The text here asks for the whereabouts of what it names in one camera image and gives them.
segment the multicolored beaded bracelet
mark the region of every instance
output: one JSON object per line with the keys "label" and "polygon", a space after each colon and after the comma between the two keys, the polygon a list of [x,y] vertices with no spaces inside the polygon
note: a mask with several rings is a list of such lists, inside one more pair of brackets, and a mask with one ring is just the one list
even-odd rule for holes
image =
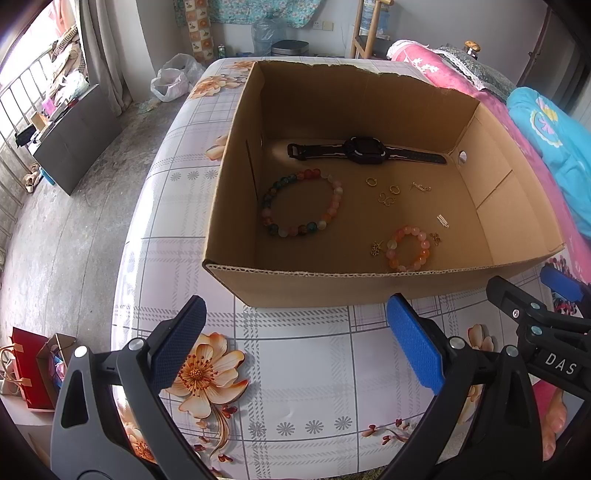
{"label": "multicolored beaded bracelet", "polygon": [[[333,196],[331,199],[330,206],[328,210],[326,210],[326,213],[322,214],[322,217],[317,222],[310,222],[306,225],[300,226],[292,226],[289,227],[287,230],[279,228],[279,226],[276,223],[274,223],[273,218],[271,217],[271,202],[277,196],[279,190],[289,185],[290,183],[297,182],[298,180],[312,180],[319,178],[326,179],[333,188]],[[265,227],[267,227],[267,230],[270,235],[279,235],[282,238],[285,238],[286,236],[307,235],[308,233],[314,233],[318,230],[324,230],[326,226],[336,216],[337,210],[339,209],[342,194],[343,187],[341,185],[341,182],[335,180],[332,175],[323,174],[319,168],[315,168],[314,170],[308,169],[304,171],[299,171],[298,173],[292,173],[287,177],[281,177],[273,184],[273,186],[269,190],[267,190],[267,193],[262,198],[262,224]]]}

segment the wall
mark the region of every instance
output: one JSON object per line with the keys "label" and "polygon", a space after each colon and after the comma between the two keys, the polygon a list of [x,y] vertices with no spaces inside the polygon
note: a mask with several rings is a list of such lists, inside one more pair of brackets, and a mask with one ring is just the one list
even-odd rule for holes
{"label": "wall", "polygon": [[105,0],[121,70],[131,97],[153,95],[150,81],[177,53],[191,53],[168,0]]}
{"label": "wall", "polygon": [[[313,20],[335,24],[332,32],[312,30],[311,24],[290,29],[292,38],[310,43],[318,54],[348,54],[356,0],[326,0]],[[534,48],[546,12],[543,0],[397,0],[391,7],[389,34],[433,47],[450,43],[462,47],[474,40],[480,59],[517,82]],[[230,52],[252,51],[250,25],[212,25],[216,44]]]}

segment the blue blanket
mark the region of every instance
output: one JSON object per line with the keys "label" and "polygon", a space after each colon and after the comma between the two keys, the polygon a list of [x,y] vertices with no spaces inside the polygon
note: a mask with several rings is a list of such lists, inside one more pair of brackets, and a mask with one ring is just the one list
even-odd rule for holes
{"label": "blue blanket", "polygon": [[577,229],[591,238],[591,133],[531,88],[514,90],[507,108],[552,173]]}

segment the cardboard box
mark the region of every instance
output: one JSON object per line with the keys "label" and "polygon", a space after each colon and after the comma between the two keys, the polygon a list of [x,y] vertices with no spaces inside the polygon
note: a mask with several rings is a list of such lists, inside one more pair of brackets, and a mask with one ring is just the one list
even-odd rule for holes
{"label": "cardboard box", "polygon": [[[388,160],[364,166],[287,155],[291,142],[342,143],[354,135],[440,153],[447,165]],[[312,235],[269,235],[260,218],[263,195],[274,181],[305,168],[343,183],[338,216]],[[378,185],[369,187],[368,177]],[[431,191],[411,189],[412,182]],[[390,196],[389,186],[401,194],[386,207],[378,196]],[[292,184],[273,201],[273,218],[280,226],[317,221],[331,194],[321,181]],[[442,240],[431,245],[419,272],[393,273],[383,254],[370,255],[371,243],[389,240],[404,225]],[[354,66],[263,61],[252,69],[233,120],[203,266],[251,306],[336,306],[383,302],[396,292],[412,299],[483,287],[494,275],[531,268],[563,244],[527,160],[476,99]],[[405,238],[397,249],[402,264],[418,250],[414,238]]]}
{"label": "cardboard box", "polygon": [[41,379],[47,390],[53,408],[57,404],[58,390],[53,384],[49,376],[49,362],[51,359],[51,349],[56,345],[57,349],[61,352],[62,358],[66,363],[66,367],[70,363],[70,358],[76,350],[76,337],[70,335],[64,335],[63,333],[54,334],[46,343],[43,345],[39,353],[37,354],[37,365],[39,366],[39,372],[41,373]]}

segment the plastic bag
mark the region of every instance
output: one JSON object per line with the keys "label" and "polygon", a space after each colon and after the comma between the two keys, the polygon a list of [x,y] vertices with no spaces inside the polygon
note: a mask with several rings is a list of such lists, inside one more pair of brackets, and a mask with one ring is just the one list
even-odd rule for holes
{"label": "plastic bag", "polygon": [[182,70],[160,69],[150,82],[150,91],[162,102],[171,102],[189,91],[189,79]]}
{"label": "plastic bag", "polygon": [[164,69],[177,69],[184,72],[189,80],[190,88],[195,86],[205,72],[205,68],[186,53],[177,53],[171,60],[162,65],[162,70]]}

